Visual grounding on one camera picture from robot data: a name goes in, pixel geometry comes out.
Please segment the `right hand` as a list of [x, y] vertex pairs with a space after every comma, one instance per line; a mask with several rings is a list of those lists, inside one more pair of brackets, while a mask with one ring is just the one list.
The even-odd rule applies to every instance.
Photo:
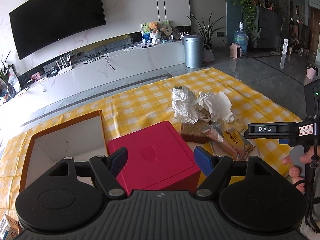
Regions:
[[[282, 164], [291, 166], [289, 168], [289, 176], [293, 184], [305, 178], [305, 176], [302, 175], [302, 168], [305, 167], [306, 164], [309, 165], [311, 163], [311, 157], [315, 151], [314, 148], [314, 146], [311, 146], [306, 153], [302, 152], [303, 154], [295, 161], [292, 161], [289, 155], [282, 159]], [[319, 197], [319, 167], [316, 168], [313, 189], [315, 191], [315, 197]]]

